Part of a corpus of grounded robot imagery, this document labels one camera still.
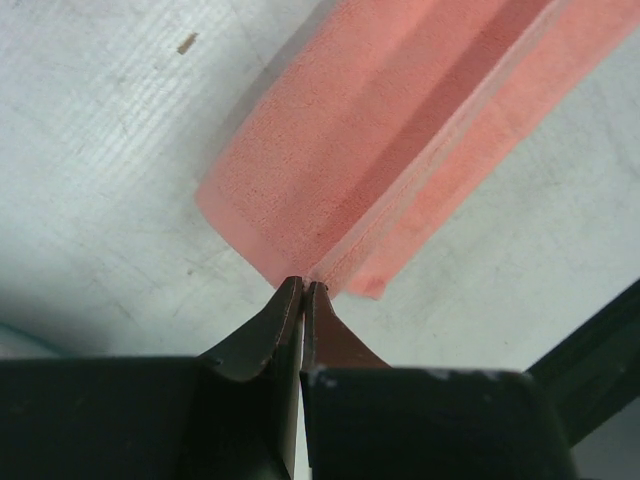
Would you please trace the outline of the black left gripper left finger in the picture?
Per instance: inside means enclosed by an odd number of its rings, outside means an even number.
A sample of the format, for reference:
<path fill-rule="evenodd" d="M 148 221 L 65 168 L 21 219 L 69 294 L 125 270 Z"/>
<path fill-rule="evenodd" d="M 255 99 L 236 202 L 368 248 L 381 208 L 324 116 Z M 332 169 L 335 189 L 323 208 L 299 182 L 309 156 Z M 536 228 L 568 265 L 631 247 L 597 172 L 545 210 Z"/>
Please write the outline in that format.
<path fill-rule="evenodd" d="M 289 479 L 303 282 L 187 357 L 5 360 L 5 479 Z"/>

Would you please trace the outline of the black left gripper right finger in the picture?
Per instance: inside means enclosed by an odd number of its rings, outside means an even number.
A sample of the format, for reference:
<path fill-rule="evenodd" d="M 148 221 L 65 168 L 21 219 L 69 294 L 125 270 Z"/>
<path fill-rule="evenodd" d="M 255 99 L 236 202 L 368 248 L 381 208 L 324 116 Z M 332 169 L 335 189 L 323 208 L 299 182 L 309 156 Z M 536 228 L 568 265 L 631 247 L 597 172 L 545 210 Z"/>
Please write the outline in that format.
<path fill-rule="evenodd" d="M 336 315 L 304 302 L 300 371 L 315 479 L 573 479 L 560 422 L 526 373 L 392 367 Z"/>

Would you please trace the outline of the pink panda towel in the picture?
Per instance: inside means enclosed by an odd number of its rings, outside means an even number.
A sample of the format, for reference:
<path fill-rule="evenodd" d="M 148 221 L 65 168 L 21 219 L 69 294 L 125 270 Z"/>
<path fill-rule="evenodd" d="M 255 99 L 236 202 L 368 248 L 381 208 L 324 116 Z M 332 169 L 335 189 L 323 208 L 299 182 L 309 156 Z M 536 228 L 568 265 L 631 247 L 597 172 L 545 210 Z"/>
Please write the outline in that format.
<path fill-rule="evenodd" d="M 638 23 L 635 1 L 342 1 L 223 149 L 197 205 L 270 284 L 378 296 Z"/>

